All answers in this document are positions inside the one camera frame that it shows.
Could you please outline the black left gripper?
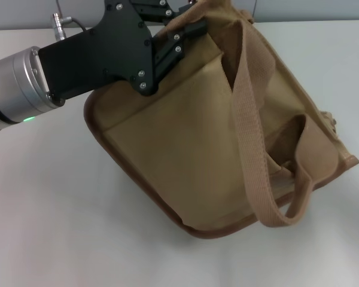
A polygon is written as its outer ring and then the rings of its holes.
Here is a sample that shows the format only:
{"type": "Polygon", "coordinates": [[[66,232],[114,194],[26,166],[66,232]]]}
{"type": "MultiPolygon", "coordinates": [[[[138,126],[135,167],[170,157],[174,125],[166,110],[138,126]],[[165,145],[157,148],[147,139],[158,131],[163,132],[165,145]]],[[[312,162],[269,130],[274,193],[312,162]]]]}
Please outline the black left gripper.
{"type": "Polygon", "coordinates": [[[105,13],[93,28],[39,50],[52,96],[68,100],[115,81],[128,81],[138,93],[154,94],[159,82],[185,56],[184,42],[203,36],[202,19],[155,35],[145,22],[168,24],[195,4],[174,11],[166,0],[105,1],[105,13]]]}

